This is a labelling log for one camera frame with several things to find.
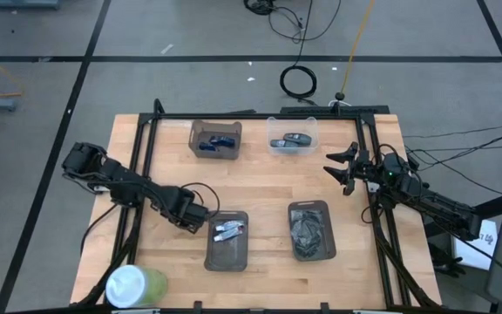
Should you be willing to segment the dark translucent plastic bin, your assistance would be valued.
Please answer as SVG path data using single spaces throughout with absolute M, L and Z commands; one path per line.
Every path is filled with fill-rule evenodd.
M 223 242 L 215 242 L 214 236 L 224 231 L 215 227 L 224 222 L 244 221 L 239 228 L 243 233 Z M 248 214 L 243 211 L 222 211 L 208 225 L 207 254 L 204 267 L 208 271 L 242 272 L 248 265 Z
M 329 206 L 325 201 L 301 201 L 301 202 L 293 202 L 288 206 L 288 223 L 289 223 L 289 232 L 290 232 L 290 213 L 293 210 L 319 210 L 322 214 L 323 220 L 323 248 L 322 253 L 313 260 L 300 260 L 295 256 L 293 243 L 291 238 L 292 250 L 296 260 L 300 262 L 313 262 L 313 261 L 321 261 L 328 260 L 334 258 L 336 256 L 336 243 L 334 238 L 334 233 L 331 225 L 330 215 L 329 215 Z

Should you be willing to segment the dark grey roll-on deodorant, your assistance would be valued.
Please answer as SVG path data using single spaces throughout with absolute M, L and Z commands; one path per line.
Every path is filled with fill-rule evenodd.
M 288 142 L 294 142 L 299 147 L 308 147 L 312 142 L 312 138 L 305 133 L 285 133 L 283 139 Z

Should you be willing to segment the green canister with white lid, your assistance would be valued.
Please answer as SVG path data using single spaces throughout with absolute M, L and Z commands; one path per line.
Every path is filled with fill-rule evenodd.
M 105 284 L 107 301 L 118 308 L 157 304 L 167 292 L 167 278 L 158 270 L 124 265 L 111 273 Z

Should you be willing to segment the white printed box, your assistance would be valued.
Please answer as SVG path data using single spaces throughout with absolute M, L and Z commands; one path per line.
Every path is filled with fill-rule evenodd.
M 487 255 L 492 256 L 496 248 L 497 240 L 498 231 L 496 222 L 492 220 L 483 220 L 480 227 L 479 238 L 468 241 L 468 243 L 482 250 Z M 484 256 L 482 253 L 454 237 L 451 239 L 451 249 L 454 257 L 462 258 L 459 262 L 461 265 L 480 270 L 490 269 L 492 260 L 489 257 Z

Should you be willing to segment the clear plastic bin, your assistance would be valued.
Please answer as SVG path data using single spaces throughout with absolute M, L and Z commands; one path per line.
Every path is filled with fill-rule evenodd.
M 271 140 L 284 140 L 285 133 L 305 133 L 312 138 L 308 147 L 296 148 L 272 148 L 269 144 Z M 267 119 L 267 147 L 271 154 L 276 155 L 307 155 L 312 154 L 318 147 L 318 124 L 313 117 L 305 119 Z

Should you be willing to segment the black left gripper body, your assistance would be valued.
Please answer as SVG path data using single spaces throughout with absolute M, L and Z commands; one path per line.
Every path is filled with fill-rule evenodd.
M 159 189 L 159 213 L 171 224 L 195 234 L 206 222 L 208 208 L 194 202 L 195 194 L 185 188 Z

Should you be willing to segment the black item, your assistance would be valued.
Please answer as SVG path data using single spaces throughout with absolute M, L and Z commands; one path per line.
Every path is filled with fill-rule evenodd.
M 293 210 L 290 213 L 290 234 L 298 259 L 313 260 L 322 253 L 323 228 L 319 210 Z

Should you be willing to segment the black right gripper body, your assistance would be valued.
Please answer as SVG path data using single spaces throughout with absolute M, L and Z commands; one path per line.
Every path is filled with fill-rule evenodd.
M 377 193 L 381 187 L 381 177 L 377 166 L 370 161 L 370 152 L 359 150 L 353 164 L 353 177 L 367 184 L 370 194 Z

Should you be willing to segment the black equipment foot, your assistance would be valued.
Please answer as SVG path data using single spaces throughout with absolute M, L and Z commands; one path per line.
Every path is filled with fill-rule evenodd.
M 463 261 L 462 257 L 452 257 L 432 243 L 429 243 L 429 250 L 433 269 L 436 272 L 453 278 L 459 278 L 466 274 L 465 270 L 460 267 L 460 263 Z

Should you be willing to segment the black metal table frame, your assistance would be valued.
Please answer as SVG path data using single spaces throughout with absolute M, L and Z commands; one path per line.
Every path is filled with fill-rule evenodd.
M 216 272 L 204 266 L 207 231 L 178 229 L 145 208 L 135 262 L 163 272 L 168 291 L 160 308 L 204 310 L 268 309 L 292 311 L 382 310 L 401 301 L 393 269 L 379 265 L 375 239 L 367 223 L 364 185 L 344 196 L 324 171 L 326 154 L 342 151 L 357 138 L 352 120 L 320 118 L 319 145 L 309 155 L 274 155 L 268 150 L 268 116 L 213 113 L 216 123 L 238 121 L 242 145 L 236 160 L 197 158 L 188 141 L 192 114 L 167 113 L 151 132 L 147 117 L 120 114 L 106 145 L 110 157 L 165 185 L 192 183 L 205 203 L 249 218 L 248 265 L 241 272 Z M 296 260 L 289 237 L 288 206 L 322 200 L 336 240 L 335 257 Z

